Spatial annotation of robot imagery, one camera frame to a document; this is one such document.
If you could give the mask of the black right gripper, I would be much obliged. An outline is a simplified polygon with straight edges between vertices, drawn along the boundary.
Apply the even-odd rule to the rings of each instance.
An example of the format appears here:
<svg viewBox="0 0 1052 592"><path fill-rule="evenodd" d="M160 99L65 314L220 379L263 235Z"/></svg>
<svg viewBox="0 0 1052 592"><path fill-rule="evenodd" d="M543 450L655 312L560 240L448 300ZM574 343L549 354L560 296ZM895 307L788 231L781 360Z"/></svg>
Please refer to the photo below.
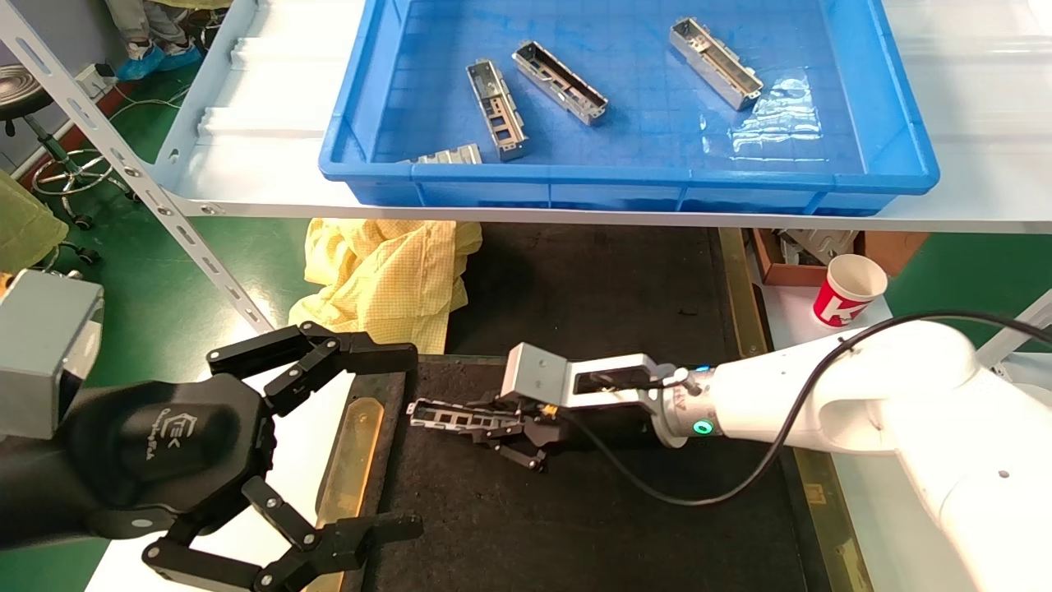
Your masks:
<svg viewBox="0 0 1052 592"><path fill-rule="evenodd" d="M653 417L641 407L572 409L570 413L578 419L576 423L564 419L560 411L542 412L537 402L478 400L471 402L470 407L473 408L470 428L495 428L485 431L485 445L500 457L533 472L542 472L545 467L547 454L541 447L546 450L593 449L593 438L584 433L583 427L589 428L612 450L662 447ZM542 443L538 443L541 447L535 446L533 452L515 446L524 431L510 428L526 421L533 421L533 434L542 438Z"/></svg>

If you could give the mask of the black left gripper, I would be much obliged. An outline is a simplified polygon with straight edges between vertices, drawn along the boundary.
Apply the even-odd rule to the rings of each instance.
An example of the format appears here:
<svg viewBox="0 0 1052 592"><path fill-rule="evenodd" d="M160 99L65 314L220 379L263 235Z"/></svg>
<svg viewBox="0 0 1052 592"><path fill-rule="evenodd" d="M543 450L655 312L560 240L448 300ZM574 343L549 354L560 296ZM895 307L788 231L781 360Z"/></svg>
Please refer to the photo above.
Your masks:
<svg viewBox="0 0 1052 592"><path fill-rule="evenodd" d="M144 551L163 580L207 591L302 591L320 576L361 569L375 547L423 534L418 515L390 513L311 527L261 479L274 464L274 415L292 413L341 373L411 372L416 345L381 345L365 332L305 322L206 359L220 375L83 390L48 441L5 438L2 547L135 539L173 527ZM263 399L239 380L279 367ZM281 557L257 566L191 547L198 532L220 529L248 503L289 543Z"/></svg>

